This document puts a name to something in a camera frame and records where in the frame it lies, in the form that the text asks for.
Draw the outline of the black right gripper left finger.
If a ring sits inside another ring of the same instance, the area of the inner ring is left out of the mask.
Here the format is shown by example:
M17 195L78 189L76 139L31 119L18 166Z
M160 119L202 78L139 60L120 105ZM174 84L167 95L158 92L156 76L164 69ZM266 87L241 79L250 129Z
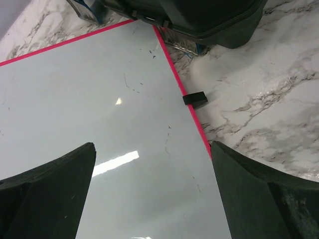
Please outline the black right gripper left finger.
M2 239L74 239L96 162L88 142L0 182Z

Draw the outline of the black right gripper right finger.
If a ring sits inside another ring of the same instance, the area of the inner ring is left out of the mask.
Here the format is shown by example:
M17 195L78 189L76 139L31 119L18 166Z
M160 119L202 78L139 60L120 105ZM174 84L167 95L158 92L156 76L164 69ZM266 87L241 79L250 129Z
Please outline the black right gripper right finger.
M317 239L319 184L211 144L214 172L234 239Z

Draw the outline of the pink-framed whiteboard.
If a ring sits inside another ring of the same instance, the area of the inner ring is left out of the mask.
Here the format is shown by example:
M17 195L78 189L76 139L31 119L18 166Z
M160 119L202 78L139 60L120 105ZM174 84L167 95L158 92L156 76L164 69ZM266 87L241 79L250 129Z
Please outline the pink-framed whiteboard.
M140 21L0 65L1 178L95 145L79 239L230 238L196 124Z

